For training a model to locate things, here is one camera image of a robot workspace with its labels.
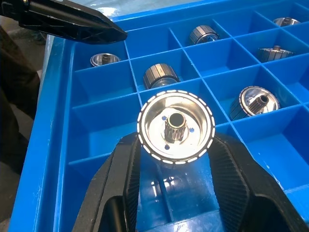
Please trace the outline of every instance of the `blue plastic crate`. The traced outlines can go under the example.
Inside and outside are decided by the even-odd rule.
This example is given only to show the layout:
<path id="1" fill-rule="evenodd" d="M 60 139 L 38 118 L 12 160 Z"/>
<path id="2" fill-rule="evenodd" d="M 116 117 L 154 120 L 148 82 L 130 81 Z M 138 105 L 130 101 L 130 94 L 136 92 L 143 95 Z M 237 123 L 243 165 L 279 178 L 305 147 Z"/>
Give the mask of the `blue plastic crate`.
<path id="1" fill-rule="evenodd" d="M 287 16 L 302 23 L 272 22 Z M 115 21 L 128 31 L 125 42 L 55 39 L 10 231 L 71 231 L 92 176 L 119 139 L 136 131 L 141 106 L 165 89 L 203 99 L 217 131 L 244 142 L 309 223 L 309 1 L 202 1 Z M 221 39 L 189 46 L 189 33 L 201 24 Z M 296 55 L 260 63 L 257 49 L 273 45 Z M 101 52 L 122 61 L 91 67 Z M 156 63 L 172 66 L 181 82 L 145 90 L 143 74 Z M 251 85 L 270 90 L 281 109 L 231 121 L 231 102 Z M 224 231 L 208 156 L 180 172 L 142 153 L 137 229 Z"/>

